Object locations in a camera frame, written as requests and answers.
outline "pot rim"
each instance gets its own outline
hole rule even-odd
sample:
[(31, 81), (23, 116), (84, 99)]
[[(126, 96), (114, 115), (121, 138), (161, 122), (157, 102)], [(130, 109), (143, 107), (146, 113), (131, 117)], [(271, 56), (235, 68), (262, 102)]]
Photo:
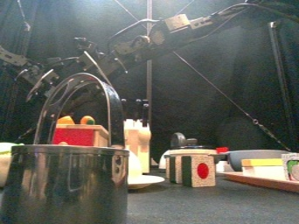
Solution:
[(47, 154), (95, 154), (95, 155), (119, 155), (129, 156), (130, 151), (112, 147), (95, 147), (80, 145), (58, 145), (58, 144), (27, 144), (12, 147), (14, 154), (47, 153)]

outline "white plate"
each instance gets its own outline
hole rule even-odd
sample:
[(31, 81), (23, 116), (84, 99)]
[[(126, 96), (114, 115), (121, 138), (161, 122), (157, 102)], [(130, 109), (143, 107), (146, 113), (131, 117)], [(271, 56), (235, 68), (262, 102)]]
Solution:
[(142, 189), (151, 184), (165, 182), (165, 178), (151, 175), (142, 175), (138, 178), (130, 178), (127, 180), (129, 189)]

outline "gray bowl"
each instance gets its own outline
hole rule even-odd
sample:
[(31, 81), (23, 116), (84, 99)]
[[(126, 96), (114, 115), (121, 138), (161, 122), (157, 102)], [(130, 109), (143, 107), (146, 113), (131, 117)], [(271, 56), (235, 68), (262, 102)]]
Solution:
[(229, 152), (229, 163), (235, 172), (242, 172), (242, 159), (249, 158), (282, 158), (286, 150), (234, 150)]

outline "metal pole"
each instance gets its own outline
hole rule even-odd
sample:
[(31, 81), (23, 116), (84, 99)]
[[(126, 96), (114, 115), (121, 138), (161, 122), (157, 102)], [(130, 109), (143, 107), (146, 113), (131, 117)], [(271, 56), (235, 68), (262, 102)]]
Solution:
[[(154, 18), (154, 0), (147, 0), (147, 18), (153, 19)], [(153, 24), (147, 24), (147, 35), (153, 29)], [(151, 127), (151, 121), (153, 121), (153, 68), (154, 68), (154, 63), (151, 60), (147, 61), (146, 64), (146, 98), (149, 100), (149, 124)]]

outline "wooden board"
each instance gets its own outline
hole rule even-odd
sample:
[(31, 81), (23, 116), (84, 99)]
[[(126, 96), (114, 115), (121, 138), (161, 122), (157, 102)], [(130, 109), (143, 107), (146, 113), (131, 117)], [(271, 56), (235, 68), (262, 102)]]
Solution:
[(263, 186), (267, 188), (274, 188), (289, 192), (299, 193), (299, 181), (247, 177), (243, 176), (242, 172), (225, 172), (225, 176), (227, 179), (238, 181), (245, 184), (250, 184), (254, 186)]

